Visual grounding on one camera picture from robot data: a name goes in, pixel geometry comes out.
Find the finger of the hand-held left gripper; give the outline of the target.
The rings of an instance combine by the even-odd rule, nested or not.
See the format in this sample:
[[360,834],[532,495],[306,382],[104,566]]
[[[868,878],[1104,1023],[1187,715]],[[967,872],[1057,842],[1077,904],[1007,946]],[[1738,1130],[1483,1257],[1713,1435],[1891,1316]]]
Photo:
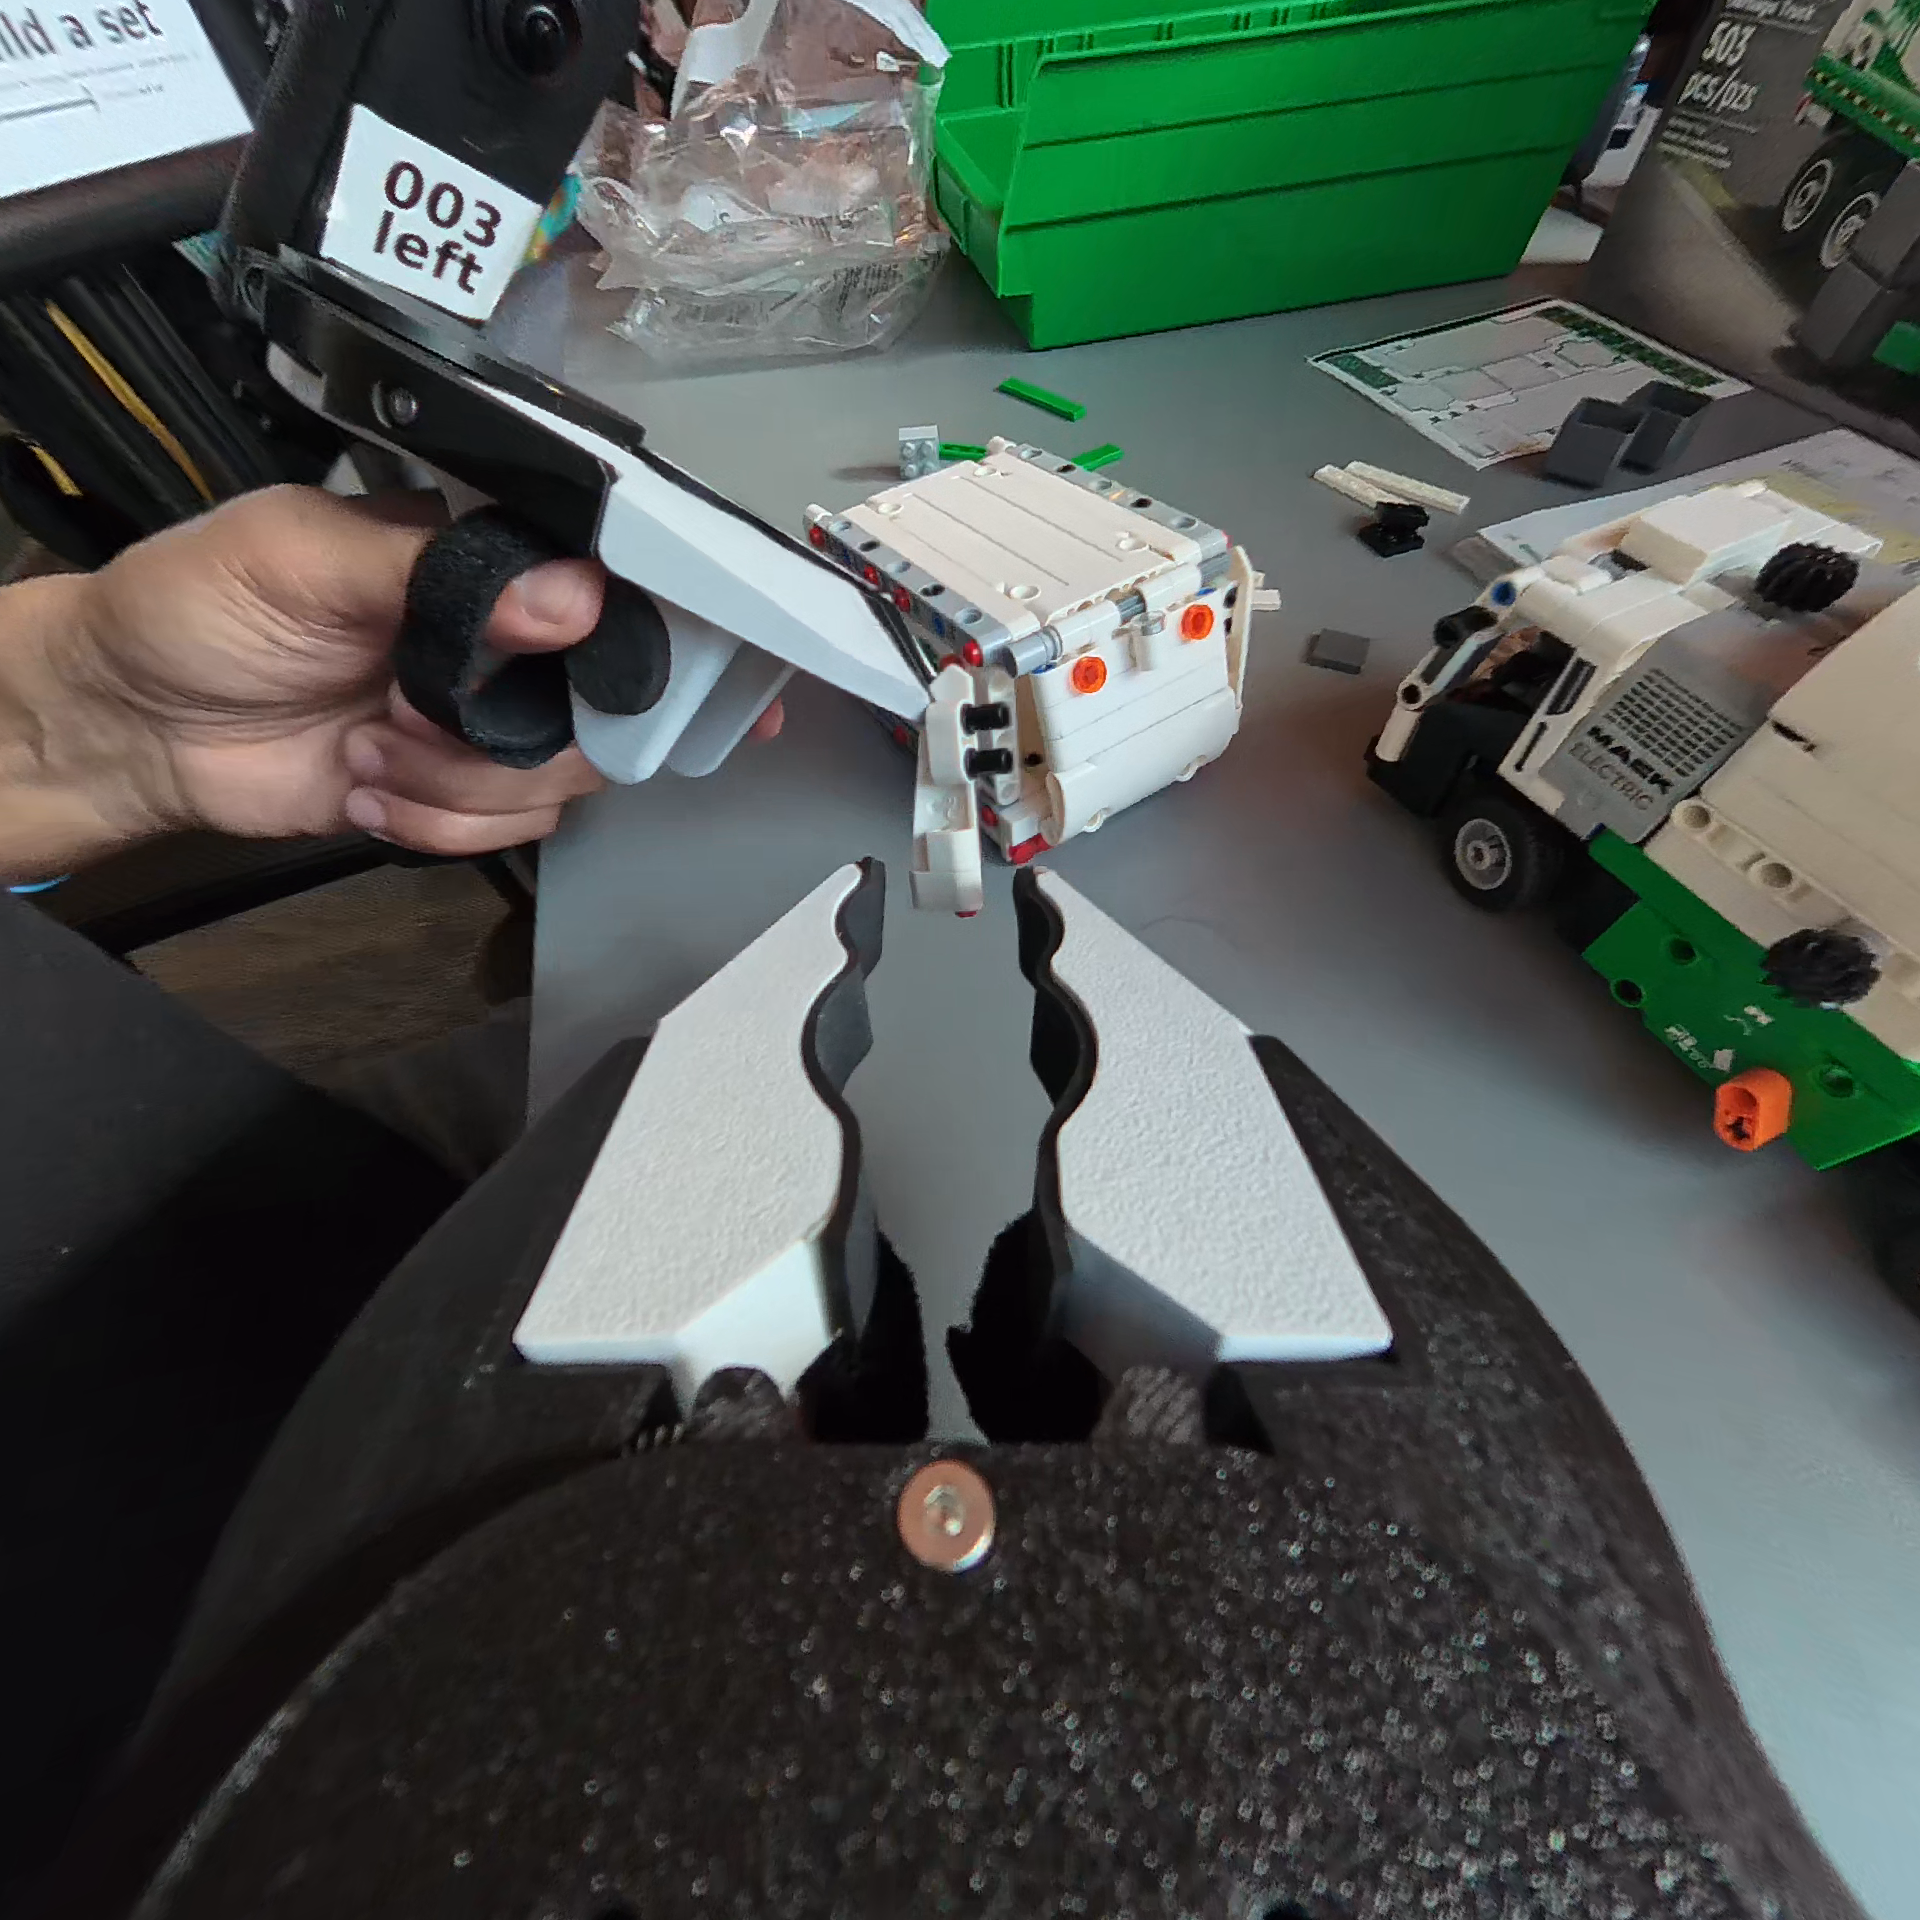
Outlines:
[[611,574],[864,705],[922,720],[927,684],[873,588],[642,448],[602,440],[596,463],[608,472],[596,559]]

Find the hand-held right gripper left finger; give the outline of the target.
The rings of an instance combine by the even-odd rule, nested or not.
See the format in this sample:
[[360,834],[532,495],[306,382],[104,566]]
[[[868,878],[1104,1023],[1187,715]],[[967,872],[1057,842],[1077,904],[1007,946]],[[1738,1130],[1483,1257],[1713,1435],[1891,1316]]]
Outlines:
[[873,1044],[884,870],[832,872],[647,1040],[524,1308],[536,1364],[659,1364],[783,1393],[873,1314],[877,1232],[845,1100]]

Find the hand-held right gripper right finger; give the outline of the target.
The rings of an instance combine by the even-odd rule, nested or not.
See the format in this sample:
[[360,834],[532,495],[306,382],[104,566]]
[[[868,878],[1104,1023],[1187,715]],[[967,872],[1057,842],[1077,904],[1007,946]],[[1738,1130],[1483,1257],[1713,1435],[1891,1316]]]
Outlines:
[[1051,870],[1016,878],[1016,918],[1047,1098],[1025,1284],[1043,1350],[1109,1383],[1388,1359],[1258,1035]]

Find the white lego truck container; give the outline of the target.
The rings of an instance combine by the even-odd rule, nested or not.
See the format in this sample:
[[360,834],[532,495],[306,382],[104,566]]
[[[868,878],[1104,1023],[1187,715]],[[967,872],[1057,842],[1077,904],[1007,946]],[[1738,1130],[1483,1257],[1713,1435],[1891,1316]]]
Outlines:
[[[893,609],[927,694],[945,662],[1016,676],[1019,798],[983,804],[980,858],[1021,866],[1192,780],[1237,739],[1255,625],[1280,607],[1220,528],[995,440],[808,542]],[[893,720],[920,754],[922,720]]]

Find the white lego beam piece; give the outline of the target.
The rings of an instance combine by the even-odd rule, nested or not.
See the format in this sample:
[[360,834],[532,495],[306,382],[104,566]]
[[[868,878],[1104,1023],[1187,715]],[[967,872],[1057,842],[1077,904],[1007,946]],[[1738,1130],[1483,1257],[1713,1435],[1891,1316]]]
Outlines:
[[980,810],[1019,798],[1018,681],[988,663],[945,662],[920,724],[909,895],[914,907],[980,911]]

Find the white green lego truck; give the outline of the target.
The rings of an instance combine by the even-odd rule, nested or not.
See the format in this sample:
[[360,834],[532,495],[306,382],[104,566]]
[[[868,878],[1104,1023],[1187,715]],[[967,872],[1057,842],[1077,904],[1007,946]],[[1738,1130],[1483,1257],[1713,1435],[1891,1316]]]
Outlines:
[[1672,495],[1435,623],[1367,753],[1456,891],[1548,905],[1713,1088],[1813,1168],[1916,1147],[1916,588],[1761,478]]

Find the dark grey lego box piece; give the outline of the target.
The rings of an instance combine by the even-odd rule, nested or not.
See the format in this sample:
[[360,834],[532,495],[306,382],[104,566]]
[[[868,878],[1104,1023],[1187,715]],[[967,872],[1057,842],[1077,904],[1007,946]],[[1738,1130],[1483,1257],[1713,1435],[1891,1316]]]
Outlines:
[[1641,409],[1587,396],[1559,423],[1541,457],[1541,475],[1572,490],[1601,490],[1641,428]]
[[1629,474],[1666,468],[1685,454],[1713,403],[1714,396],[1708,391],[1665,379],[1652,379],[1629,393],[1624,403],[1629,433],[1618,456],[1620,468]]

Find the lego set box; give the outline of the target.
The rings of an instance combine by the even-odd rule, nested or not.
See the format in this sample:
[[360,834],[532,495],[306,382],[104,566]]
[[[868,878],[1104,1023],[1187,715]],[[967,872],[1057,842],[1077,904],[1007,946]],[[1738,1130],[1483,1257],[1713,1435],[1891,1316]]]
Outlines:
[[1916,440],[1917,6],[1709,6],[1587,300]]

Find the person's left hand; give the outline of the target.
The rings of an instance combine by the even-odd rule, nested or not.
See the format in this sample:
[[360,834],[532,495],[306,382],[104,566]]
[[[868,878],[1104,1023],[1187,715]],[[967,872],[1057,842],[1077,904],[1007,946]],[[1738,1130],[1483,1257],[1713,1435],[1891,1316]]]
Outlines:
[[2,590],[2,878],[60,881],[172,832],[368,832],[433,858],[546,840],[608,782],[579,751],[492,764],[399,694],[424,491],[272,487],[97,571]]

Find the clear plastic bag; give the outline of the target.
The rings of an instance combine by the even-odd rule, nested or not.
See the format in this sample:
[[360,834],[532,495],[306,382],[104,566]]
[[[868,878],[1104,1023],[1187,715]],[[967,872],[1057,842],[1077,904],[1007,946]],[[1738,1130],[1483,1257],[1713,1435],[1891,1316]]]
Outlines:
[[948,51],[924,6],[637,8],[565,209],[663,368],[891,346],[952,252],[932,200]]

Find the black framed marker sign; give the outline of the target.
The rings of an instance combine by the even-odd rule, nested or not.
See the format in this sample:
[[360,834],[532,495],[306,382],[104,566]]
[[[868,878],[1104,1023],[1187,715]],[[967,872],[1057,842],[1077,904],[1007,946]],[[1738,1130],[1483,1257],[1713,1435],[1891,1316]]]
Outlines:
[[2,291],[216,226],[291,14],[5,3]]

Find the black tripod stand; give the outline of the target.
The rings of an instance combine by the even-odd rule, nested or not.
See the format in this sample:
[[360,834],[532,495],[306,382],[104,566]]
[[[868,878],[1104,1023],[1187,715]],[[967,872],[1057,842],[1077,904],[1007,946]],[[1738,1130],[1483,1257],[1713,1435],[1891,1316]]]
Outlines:
[[5,506],[85,568],[346,456],[268,379],[221,266],[207,230],[5,292]]

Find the green plastic bin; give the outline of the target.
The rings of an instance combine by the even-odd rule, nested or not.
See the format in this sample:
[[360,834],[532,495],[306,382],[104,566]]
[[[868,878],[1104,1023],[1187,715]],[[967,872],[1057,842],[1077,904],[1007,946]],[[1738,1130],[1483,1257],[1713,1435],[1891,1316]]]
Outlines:
[[1483,282],[1637,3],[932,3],[932,186],[1039,350]]

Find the printed paper sheet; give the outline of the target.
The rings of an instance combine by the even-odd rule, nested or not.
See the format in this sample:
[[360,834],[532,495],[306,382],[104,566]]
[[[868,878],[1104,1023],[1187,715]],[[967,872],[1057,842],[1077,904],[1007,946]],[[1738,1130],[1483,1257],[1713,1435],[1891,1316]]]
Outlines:
[[1400,339],[1319,353],[1312,368],[1469,468],[1548,451],[1580,401],[1666,382],[1705,401],[1747,385],[1571,300],[1535,300]]

